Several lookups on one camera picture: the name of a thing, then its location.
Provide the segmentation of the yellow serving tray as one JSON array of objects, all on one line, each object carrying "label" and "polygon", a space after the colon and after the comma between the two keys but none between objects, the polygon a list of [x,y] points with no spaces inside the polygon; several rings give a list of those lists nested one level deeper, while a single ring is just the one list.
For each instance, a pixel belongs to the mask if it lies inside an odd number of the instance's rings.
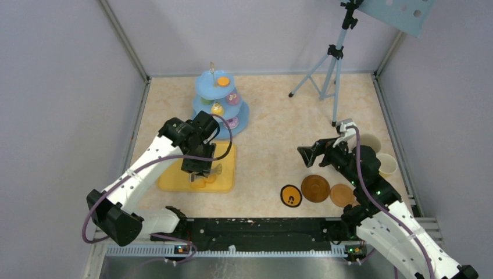
[{"label": "yellow serving tray", "polygon": [[222,164],[221,175],[212,184],[206,184],[203,189],[192,189],[189,182],[189,174],[181,170],[183,160],[174,162],[157,180],[157,186],[162,191],[173,192],[212,192],[227,193],[232,190],[235,180],[237,147],[232,145],[228,155],[219,161],[212,163],[212,167]]}]

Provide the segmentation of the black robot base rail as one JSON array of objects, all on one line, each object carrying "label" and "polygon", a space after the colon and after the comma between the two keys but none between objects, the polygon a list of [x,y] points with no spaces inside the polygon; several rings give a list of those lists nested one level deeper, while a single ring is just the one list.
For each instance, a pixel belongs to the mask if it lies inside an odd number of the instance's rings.
[{"label": "black robot base rail", "polygon": [[338,243],[359,241],[335,217],[297,218],[188,218],[178,222],[172,232],[158,231],[158,235],[181,238],[198,243],[200,239],[219,237],[308,237],[308,240]]}]

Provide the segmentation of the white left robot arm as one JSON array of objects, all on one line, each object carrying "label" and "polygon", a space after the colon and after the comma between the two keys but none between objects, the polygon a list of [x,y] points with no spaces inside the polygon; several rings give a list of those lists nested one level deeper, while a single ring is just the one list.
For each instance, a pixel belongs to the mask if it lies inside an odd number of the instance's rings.
[{"label": "white left robot arm", "polygon": [[86,229],[93,222],[119,246],[132,243],[142,231],[144,218],[135,209],[141,198],[174,162],[181,159],[181,171],[190,180],[209,177],[215,173],[212,163],[225,158],[229,145],[215,157],[216,144],[212,141],[220,132],[223,117],[201,111],[193,119],[182,121],[171,118],[158,130],[156,137],[137,161],[115,182],[105,189],[92,190],[86,197],[89,212],[83,223],[82,238],[88,244],[98,239],[88,239]]}]

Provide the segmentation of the yellow cupcake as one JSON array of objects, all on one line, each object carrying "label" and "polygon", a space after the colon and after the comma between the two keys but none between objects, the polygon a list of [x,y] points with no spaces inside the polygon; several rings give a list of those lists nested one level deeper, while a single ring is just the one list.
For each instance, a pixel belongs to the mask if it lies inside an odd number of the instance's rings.
[{"label": "yellow cupcake", "polygon": [[210,111],[214,115],[219,115],[219,116],[224,115],[224,107],[220,102],[213,103]]}]

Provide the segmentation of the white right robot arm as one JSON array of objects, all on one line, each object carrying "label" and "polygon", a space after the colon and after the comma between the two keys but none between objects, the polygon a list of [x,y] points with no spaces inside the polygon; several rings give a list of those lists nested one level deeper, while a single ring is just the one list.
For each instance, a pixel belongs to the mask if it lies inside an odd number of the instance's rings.
[{"label": "white right robot arm", "polygon": [[347,142],[320,139],[297,151],[306,167],[322,156],[321,167],[331,166],[353,186],[357,206],[346,206],[341,232],[347,239],[361,239],[380,252],[405,278],[478,278],[471,266],[451,258],[425,231],[396,189],[379,174],[375,151],[362,145],[349,149]]}]

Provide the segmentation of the purple donut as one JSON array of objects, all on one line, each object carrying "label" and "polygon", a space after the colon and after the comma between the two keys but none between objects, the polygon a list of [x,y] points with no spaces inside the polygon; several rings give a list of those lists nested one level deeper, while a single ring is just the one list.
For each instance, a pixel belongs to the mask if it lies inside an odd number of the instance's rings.
[{"label": "purple donut", "polygon": [[225,122],[225,125],[228,126],[230,129],[235,129],[239,125],[239,118],[233,117],[231,119],[228,119]]}]

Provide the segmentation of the pink flower donut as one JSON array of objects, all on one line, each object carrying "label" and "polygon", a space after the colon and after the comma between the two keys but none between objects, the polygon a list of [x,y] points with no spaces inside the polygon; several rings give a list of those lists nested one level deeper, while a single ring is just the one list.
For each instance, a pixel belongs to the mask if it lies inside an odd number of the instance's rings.
[{"label": "pink flower donut", "polygon": [[242,98],[239,93],[231,92],[226,96],[226,102],[230,106],[237,106],[242,101]]}]

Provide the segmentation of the green cupcake with topping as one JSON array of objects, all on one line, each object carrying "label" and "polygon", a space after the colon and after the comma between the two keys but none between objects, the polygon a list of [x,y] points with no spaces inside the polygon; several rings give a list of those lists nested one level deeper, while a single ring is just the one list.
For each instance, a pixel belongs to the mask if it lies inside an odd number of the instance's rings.
[{"label": "green cupcake with topping", "polygon": [[214,100],[205,99],[205,98],[201,97],[201,104],[203,104],[203,105],[211,105],[213,102],[214,102]]}]

